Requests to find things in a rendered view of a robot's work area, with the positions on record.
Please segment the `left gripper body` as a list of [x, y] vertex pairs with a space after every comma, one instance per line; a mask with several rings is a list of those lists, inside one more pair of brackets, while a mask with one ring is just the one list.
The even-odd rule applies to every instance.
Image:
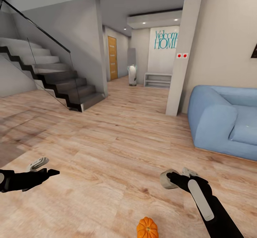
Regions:
[[22, 192], [26, 192], [47, 180], [47, 168], [37, 172], [24, 172], [23, 174], [25, 175], [25, 181], [22, 187], [19, 188]]

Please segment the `pillar candle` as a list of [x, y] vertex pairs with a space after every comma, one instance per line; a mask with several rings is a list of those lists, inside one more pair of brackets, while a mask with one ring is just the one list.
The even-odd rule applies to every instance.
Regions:
[[[165, 172], [162, 172], [160, 174], [160, 184], [164, 187], [164, 188], [167, 188], [167, 189], [172, 189], [172, 188], [178, 188], [179, 186], [170, 182], [170, 179], [167, 177], [167, 173], [172, 173], [172, 172], [175, 172], [177, 174], [179, 174], [176, 170], [174, 169], [169, 169], [169, 170], [166, 170]], [[179, 174], [180, 175], [180, 174]]]

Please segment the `pumpkin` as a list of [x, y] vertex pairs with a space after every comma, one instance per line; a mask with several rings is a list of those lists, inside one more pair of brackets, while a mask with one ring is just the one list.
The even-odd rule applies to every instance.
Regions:
[[159, 238], [156, 223], [151, 218], [144, 217], [137, 226], [137, 238]]

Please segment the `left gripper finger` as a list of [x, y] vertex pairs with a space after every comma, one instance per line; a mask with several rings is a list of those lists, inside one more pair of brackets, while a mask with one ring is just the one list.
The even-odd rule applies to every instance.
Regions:
[[58, 175], [60, 174], [60, 171], [54, 170], [54, 169], [50, 169], [47, 172], [47, 178], [49, 178], [50, 176], [54, 176], [54, 175]]

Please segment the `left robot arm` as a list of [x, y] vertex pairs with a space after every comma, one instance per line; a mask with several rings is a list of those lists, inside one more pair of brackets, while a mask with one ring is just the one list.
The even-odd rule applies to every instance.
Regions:
[[15, 173], [14, 170], [0, 169], [0, 192], [5, 193], [9, 191], [22, 190], [26, 192], [31, 188], [46, 181], [50, 176], [60, 174], [60, 171], [43, 168], [39, 171], [37, 169], [49, 162], [47, 157], [37, 159], [30, 163], [24, 173]]

